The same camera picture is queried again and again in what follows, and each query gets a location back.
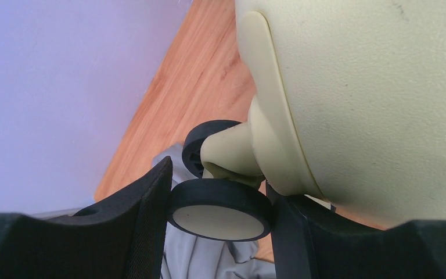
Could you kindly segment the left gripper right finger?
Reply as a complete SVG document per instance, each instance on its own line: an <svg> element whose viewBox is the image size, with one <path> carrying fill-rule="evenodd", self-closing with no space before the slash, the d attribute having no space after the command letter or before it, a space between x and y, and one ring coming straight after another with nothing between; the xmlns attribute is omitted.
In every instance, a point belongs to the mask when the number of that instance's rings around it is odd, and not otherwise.
<svg viewBox="0 0 446 279"><path fill-rule="evenodd" d="M446 278L446 221L378 230L271 187L278 278Z"/></svg>

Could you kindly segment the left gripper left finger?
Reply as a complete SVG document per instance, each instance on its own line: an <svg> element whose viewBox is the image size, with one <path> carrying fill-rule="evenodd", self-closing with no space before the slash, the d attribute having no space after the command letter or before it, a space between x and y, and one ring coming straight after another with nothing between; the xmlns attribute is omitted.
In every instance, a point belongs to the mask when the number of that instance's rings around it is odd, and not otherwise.
<svg viewBox="0 0 446 279"><path fill-rule="evenodd" d="M0 278L159 278L172 160L74 215L0 213Z"/></svg>

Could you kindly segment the cream suitcase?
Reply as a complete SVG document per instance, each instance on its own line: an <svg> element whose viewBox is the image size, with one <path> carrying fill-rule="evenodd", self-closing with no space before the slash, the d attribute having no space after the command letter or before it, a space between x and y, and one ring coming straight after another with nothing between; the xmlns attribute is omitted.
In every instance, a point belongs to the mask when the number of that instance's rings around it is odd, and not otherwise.
<svg viewBox="0 0 446 279"><path fill-rule="evenodd" d="M266 181L372 223L446 220L446 1L236 1L256 85L247 121L187 136L168 219L224 241L269 233Z"/></svg>

